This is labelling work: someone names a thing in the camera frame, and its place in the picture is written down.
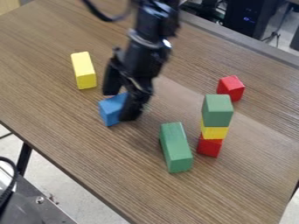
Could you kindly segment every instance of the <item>block tower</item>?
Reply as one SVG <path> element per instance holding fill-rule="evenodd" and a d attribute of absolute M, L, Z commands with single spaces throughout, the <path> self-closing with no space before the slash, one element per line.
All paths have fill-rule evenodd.
<path fill-rule="evenodd" d="M 198 153 L 216 158 L 226 138 L 233 117 L 233 105 L 228 94 L 207 94 L 201 118 Z"/>

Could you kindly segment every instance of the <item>wooden block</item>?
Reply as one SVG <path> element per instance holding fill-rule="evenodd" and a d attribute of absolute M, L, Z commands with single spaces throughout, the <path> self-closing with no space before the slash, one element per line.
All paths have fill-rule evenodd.
<path fill-rule="evenodd" d="M 99 101 L 100 116 L 106 126 L 112 126 L 120 122 L 119 116 L 127 96 L 128 93 L 123 93 L 106 100 Z"/>
<path fill-rule="evenodd" d="M 202 108 L 206 127 L 228 127 L 233 116 L 233 105 L 228 94 L 207 94 Z"/>
<path fill-rule="evenodd" d="M 206 127 L 201 119 L 201 133 L 204 139 L 224 139 L 228 132 L 228 127 Z"/>
<path fill-rule="evenodd" d="M 199 154 L 217 158 L 220 153 L 222 142 L 223 139 L 204 139 L 203 135 L 200 134 L 197 152 Z"/>
<path fill-rule="evenodd" d="M 160 142 L 168 172 L 184 172 L 192 168 L 193 155 L 180 122 L 161 125 Z"/>
<path fill-rule="evenodd" d="M 71 57 L 78 89 L 96 87 L 96 74 L 89 52 L 76 52 Z"/>
<path fill-rule="evenodd" d="M 217 94 L 230 95 L 232 102 L 237 102 L 242 98 L 244 90 L 244 84 L 236 75 L 232 75 L 219 80 Z"/>

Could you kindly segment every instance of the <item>table leg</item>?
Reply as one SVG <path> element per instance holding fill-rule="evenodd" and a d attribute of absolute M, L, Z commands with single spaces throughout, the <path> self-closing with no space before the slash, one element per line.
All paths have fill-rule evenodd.
<path fill-rule="evenodd" d="M 21 176 L 24 176 L 24 173 L 26 171 L 31 156 L 31 152 L 32 152 L 32 148 L 28 144 L 23 143 L 22 150 L 17 161 L 17 170 L 19 175 Z"/>
<path fill-rule="evenodd" d="M 293 191 L 293 193 L 292 193 L 292 196 L 290 197 L 291 199 L 293 198 L 293 196 L 294 196 L 294 194 L 296 193 L 296 191 L 299 189 L 299 180 L 298 180 L 298 182 L 297 182 L 297 184 L 296 184 L 296 187 L 295 187 L 295 189 L 294 189 L 294 191 Z"/>

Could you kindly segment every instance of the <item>rectangular block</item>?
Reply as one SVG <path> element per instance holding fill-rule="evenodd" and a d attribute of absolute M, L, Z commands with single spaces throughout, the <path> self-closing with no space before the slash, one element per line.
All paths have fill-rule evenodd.
<path fill-rule="evenodd" d="M 162 124 L 160 142 L 168 172 L 184 172 L 192 168 L 193 155 L 182 123 L 171 122 Z"/>
<path fill-rule="evenodd" d="M 76 52 L 71 57 L 78 89 L 96 87 L 96 74 L 89 52 Z"/>
<path fill-rule="evenodd" d="M 228 94 L 207 94 L 202 108 L 206 127 L 228 127 L 233 117 L 233 105 Z"/>
<path fill-rule="evenodd" d="M 199 154 L 217 158 L 221 150 L 222 142 L 223 139 L 204 139 L 203 135 L 200 134 L 197 152 Z"/>
<path fill-rule="evenodd" d="M 119 123 L 119 116 L 128 93 L 118 94 L 103 101 L 99 101 L 99 111 L 106 126 Z"/>
<path fill-rule="evenodd" d="M 224 139 L 227 132 L 228 127 L 206 127 L 204 119 L 201 119 L 201 133 L 204 139 Z"/>

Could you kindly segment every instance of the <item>blue block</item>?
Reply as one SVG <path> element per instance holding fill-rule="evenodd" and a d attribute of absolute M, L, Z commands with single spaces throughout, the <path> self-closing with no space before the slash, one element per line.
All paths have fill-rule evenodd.
<path fill-rule="evenodd" d="M 99 111 L 106 126 L 119 123 L 122 106 L 126 101 L 128 93 L 118 94 L 103 101 L 99 101 Z"/>

